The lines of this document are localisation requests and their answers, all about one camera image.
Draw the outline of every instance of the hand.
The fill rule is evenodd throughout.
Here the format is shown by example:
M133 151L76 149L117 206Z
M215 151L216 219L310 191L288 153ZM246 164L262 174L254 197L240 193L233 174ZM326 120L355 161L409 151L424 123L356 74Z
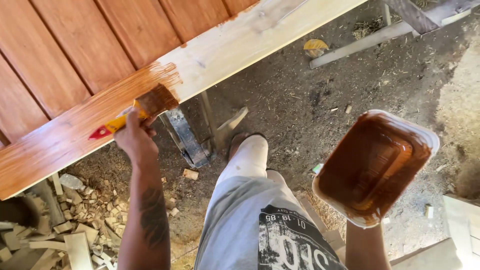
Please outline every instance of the hand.
M152 137L155 130L150 128L156 117L141 121L139 111L133 108L127 114L126 126L113 134L113 138L130 158L132 165L142 165L144 162L156 161L158 147Z

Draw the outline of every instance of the wood stain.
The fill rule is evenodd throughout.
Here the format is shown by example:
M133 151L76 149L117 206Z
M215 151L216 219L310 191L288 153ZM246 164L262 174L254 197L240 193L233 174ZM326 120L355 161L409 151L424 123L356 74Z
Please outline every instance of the wood stain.
M314 193L354 224L373 227L438 147L435 133L381 110L368 111L315 177Z

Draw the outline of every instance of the forearm tattoo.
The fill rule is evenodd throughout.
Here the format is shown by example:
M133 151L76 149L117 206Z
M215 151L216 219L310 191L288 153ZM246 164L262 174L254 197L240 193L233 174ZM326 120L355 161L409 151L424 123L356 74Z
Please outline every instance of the forearm tattoo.
M142 194L140 224L144 230L144 239L149 249L156 249L168 236L168 218L163 192L147 188Z

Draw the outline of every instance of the white pants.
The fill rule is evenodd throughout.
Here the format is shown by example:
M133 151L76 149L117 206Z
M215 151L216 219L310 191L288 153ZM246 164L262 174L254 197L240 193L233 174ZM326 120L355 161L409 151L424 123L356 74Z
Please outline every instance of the white pants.
M267 168L268 143L260 135L252 135L240 144L237 152L220 174L216 185L232 176L266 177L278 183L285 183L283 176Z

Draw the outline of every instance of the person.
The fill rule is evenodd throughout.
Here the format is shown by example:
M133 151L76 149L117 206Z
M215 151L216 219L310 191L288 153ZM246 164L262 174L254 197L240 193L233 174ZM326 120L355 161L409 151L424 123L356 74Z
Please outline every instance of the person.
M114 134L132 162L130 210L120 246L119 270L170 268L170 236L158 147L138 110ZM322 237L284 178L267 170L267 140L236 135L229 162L208 204L194 269L362 270L390 269L381 226L347 223L346 263Z

